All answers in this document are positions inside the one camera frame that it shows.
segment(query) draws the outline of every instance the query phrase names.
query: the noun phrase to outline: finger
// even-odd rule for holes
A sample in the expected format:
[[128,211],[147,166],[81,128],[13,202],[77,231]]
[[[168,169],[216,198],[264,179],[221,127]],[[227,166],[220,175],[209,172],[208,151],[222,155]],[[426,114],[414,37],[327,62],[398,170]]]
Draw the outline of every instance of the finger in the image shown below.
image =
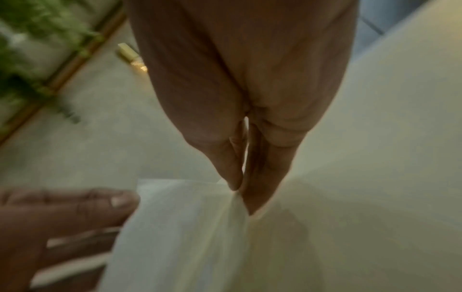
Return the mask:
[[135,211],[139,197],[132,192],[106,198],[62,204],[7,206],[15,216],[16,232],[32,239],[73,236],[82,232],[121,226]]
[[274,194],[289,172],[297,147],[272,145],[254,124],[250,124],[249,150],[240,188],[249,214],[253,214]]
[[99,234],[91,238],[50,248],[44,252],[38,268],[43,269],[73,259],[111,251],[117,236],[118,232]]
[[87,190],[47,190],[16,188],[0,191],[3,205],[58,204],[118,196],[126,190],[93,188]]
[[187,142],[207,156],[230,189],[239,189],[243,178],[242,164],[229,139],[214,143]]
[[105,267],[71,276],[53,284],[30,289],[29,292],[88,292],[98,285]]
[[230,142],[242,168],[248,143],[247,126],[244,121],[239,122],[233,136],[230,137]]

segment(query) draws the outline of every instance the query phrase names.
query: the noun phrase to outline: fingernail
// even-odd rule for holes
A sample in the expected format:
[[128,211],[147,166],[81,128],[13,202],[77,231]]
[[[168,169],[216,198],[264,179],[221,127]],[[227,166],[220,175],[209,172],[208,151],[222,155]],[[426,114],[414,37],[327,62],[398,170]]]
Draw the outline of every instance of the fingernail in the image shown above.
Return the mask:
[[133,205],[136,202],[136,199],[133,195],[124,193],[120,196],[111,198],[111,205],[113,208],[123,208],[130,205]]

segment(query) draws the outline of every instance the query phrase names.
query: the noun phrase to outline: tiled floor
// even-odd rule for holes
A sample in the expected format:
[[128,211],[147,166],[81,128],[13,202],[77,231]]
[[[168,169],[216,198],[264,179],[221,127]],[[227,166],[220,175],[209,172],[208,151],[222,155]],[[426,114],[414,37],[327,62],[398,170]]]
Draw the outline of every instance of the tiled floor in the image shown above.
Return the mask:
[[430,0],[361,0],[353,58]]

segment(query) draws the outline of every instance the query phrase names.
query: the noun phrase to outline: skin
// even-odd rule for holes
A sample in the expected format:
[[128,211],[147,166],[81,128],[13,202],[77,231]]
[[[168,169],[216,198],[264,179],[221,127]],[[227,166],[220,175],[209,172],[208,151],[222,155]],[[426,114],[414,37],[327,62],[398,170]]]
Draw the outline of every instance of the skin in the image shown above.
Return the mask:
[[125,5],[165,113],[230,188],[239,190],[252,214],[276,191],[298,146],[337,93],[358,1]]
[[49,239],[122,226],[138,202],[137,194],[120,190],[0,190],[0,291],[91,291],[103,267],[37,289],[29,285],[41,269],[110,251],[117,233],[47,248]]

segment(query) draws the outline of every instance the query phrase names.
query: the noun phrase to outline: green plant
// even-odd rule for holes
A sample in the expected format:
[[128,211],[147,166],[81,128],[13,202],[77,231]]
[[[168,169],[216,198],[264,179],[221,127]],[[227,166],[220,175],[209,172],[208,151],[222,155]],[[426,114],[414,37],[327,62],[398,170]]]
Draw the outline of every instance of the green plant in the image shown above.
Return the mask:
[[[42,41],[60,39],[87,55],[80,44],[84,38],[94,37],[97,33],[69,12],[68,5],[71,3],[91,9],[84,0],[0,0],[0,25],[8,26],[14,33]],[[58,103],[55,94],[33,73],[28,59],[15,50],[1,32],[0,99],[43,102],[57,108],[72,121],[78,121],[70,110]]]

